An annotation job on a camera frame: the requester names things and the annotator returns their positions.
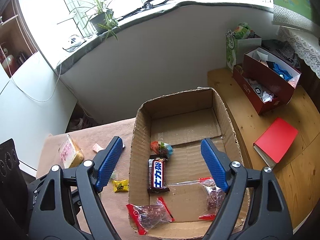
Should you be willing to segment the pink candy wrapper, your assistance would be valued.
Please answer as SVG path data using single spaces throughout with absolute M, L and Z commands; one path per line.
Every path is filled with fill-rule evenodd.
M 95 153 L 98 153 L 98 152 L 100 152 L 100 151 L 103 151 L 104 148 L 101 147 L 99 144 L 95 143 L 95 144 L 93 145 L 93 147 L 92 147 L 92 150 L 93 150 Z

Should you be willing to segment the yellow candy wrapper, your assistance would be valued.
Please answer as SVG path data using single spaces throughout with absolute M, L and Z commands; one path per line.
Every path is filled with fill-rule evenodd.
M 116 192 L 128 192 L 129 191 L 129 180 L 113 180 L 113 191 Z

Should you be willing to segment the red dates packet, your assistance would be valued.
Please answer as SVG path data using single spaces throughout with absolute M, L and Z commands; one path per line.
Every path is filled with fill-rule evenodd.
M 127 204 L 126 207 L 139 235 L 146 235 L 158 224 L 175 221 L 163 197 L 158 197 L 156 204 L 142 206 Z
M 224 191 L 219 188 L 212 177 L 200 178 L 199 183 L 207 195 L 206 211 L 199 216 L 200 220 L 213 221 L 225 198 Z

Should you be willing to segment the bagged sliced bread loaf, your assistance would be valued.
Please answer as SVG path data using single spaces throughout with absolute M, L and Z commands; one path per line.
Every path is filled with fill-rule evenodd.
M 66 135 L 64 142 L 59 147 L 59 155 L 64 168 L 77 167 L 84 160 L 81 148 L 69 134 Z

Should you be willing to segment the Snickers bar chinese label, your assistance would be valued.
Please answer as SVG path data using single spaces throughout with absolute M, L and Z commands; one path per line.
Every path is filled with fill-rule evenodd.
M 163 154 L 152 154 L 148 159 L 149 167 L 149 194 L 158 194 L 169 192 L 166 185 L 165 167 L 168 158 Z

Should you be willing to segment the red orange jelly cup snack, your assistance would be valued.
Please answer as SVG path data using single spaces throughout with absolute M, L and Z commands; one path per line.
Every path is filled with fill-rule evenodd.
M 166 142 L 163 142 L 163 141 L 151 142 L 150 148 L 155 154 L 166 155 L 167 158 L 170 158 L 173 154 L 172 146 L 170 144 L 167 144 Z

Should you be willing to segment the clear green candy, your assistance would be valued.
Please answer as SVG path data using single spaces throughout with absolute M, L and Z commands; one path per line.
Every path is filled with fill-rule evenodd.
M 117 172 L 116 172 L 116 170 L 114 170 L 114 171 L 112 172 L 112 174 L 111 174 L 110 179 L 111 179 L 111 180 L 117 180 L 117 178 L 118 178 Z

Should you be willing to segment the brown cardboard box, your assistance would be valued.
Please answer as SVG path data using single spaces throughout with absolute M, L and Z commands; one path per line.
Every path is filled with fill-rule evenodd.
M 166 142 L 173 154 L 165 167 L 169 192 L 163 198 L 174 217 L 150 229 L 157 239 L 201 238 L 210 222 L 200 220 L 206 210 L 206 194 L 198 179 L 210 177 L 200 144 L 210 138 L 229 159 L 242 162 L 242 154 L 227 109 L 212 88 L 186 90 L 149 100 L 137 111 L 131 144 L 129 203 L 155 204 L 156 194 L 148 193 L 148 159 L 153 141 Z

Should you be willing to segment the dark red box lid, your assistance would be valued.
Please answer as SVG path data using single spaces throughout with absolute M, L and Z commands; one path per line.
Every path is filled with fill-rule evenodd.
M 241 65 L 233 67 L 233 79 L 246 94 L 259 115 L 284 105 L 270 90 L 256 80 L 247 77 Z

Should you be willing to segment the white cabinet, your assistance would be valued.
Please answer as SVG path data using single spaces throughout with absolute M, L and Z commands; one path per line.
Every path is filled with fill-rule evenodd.
M 65 133 L 76 102 L 36 52 L 1 87 L 1 142 L 13 139 L 19 161 L 36 170 L 46 137 Z

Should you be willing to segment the dark red shoe box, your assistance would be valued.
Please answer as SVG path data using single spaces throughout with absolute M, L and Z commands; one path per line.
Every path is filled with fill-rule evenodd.
M 244 72 L 287 104 L 295 91 L 300 72 L 264 48 L 244 54 Z

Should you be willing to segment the green white paper bag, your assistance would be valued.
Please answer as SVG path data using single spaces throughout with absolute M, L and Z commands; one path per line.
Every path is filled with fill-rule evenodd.
M 242 22 L 234 30 L 226 33 L 226 66 L 232 72 L 233 67 L 243 62 L 244 54 L 261 46 L 262 38 L 251 26 Z

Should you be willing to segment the white lace cloth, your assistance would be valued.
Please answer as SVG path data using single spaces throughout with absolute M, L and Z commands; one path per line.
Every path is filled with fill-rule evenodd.
M 280 27 L 278 36 L 289 42 L 296 54 L 319 78 L 319 38 L 311 33 L 289 27 Z

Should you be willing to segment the potted spider plant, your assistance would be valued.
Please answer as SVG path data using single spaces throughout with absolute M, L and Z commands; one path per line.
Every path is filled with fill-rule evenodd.
M 109 8 L 111 2 L 111 0 L 67 2 L 69 20 L 75 22 L 75 26 L 84 37 L 106 33 L 106 38 L 113 36 L 117 40 L 116 29 L 119 28 L 119 23 L 114 16 L 114 11 Z

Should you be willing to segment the wall map poster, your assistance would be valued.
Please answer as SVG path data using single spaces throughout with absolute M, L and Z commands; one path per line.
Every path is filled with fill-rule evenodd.
M 273 20 L 279 24 L 310 29 L 316 23 L 317 16 L 310 0 L 273 0 Z

